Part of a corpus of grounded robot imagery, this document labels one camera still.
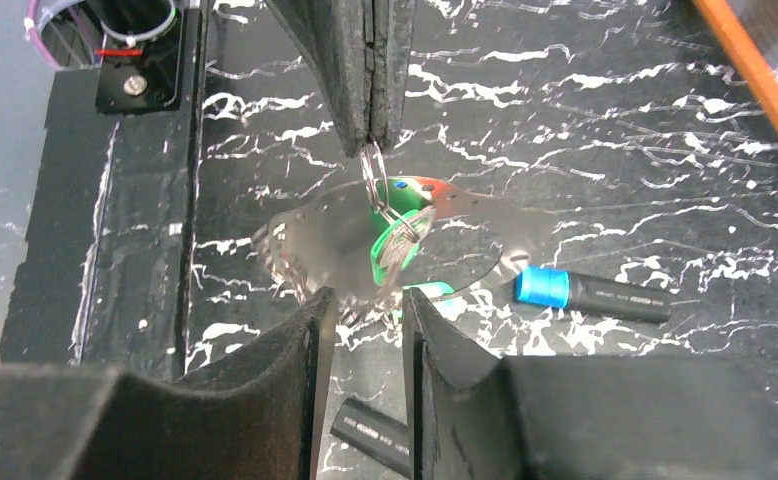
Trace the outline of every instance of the marker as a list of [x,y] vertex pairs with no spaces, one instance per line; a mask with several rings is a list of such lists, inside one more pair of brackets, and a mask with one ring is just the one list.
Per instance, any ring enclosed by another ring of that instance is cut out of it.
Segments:
[[551,268],[528,267],[516,279],[519,302],[623,320],[667,322],[673,298],[657,288]]

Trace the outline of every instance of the pink wire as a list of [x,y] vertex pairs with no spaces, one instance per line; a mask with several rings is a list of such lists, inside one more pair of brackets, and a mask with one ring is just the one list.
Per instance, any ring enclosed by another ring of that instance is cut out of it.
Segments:
[[38,4],[39,0],[30,0],[30,5],[27,8],[27,20],[30,21],[27,25],[27,35],[29,35],[30,41],[33,42],[36,50],[44,57],[48,65],[59,70],[59,63],[53,58],[53,55],[50,54],[50,51],[45,46],[44,42],[42,42],[42,37],[39,34],[39,30],[36,28],[36,9],[38,8]]

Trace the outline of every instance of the bolt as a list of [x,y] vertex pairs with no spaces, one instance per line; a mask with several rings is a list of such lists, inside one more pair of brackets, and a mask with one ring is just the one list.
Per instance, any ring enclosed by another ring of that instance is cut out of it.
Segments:
[[131,97],[138,97],[145,93],[148,88],[148,81],[141,75],[133,75],[124,82],[124,93]]

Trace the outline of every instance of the orange edge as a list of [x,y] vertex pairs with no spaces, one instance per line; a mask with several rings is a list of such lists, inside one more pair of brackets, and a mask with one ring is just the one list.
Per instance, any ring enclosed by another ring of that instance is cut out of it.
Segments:
[[778,131],[778,80],[724,0],[694,0]]

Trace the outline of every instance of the screw head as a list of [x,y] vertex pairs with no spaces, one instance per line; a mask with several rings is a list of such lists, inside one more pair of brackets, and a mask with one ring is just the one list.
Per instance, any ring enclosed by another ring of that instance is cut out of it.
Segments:
[[148,88],[148,81],[141,75],[133,75],[124,82],[124,93],[131,97],[138,97],[145,93]]

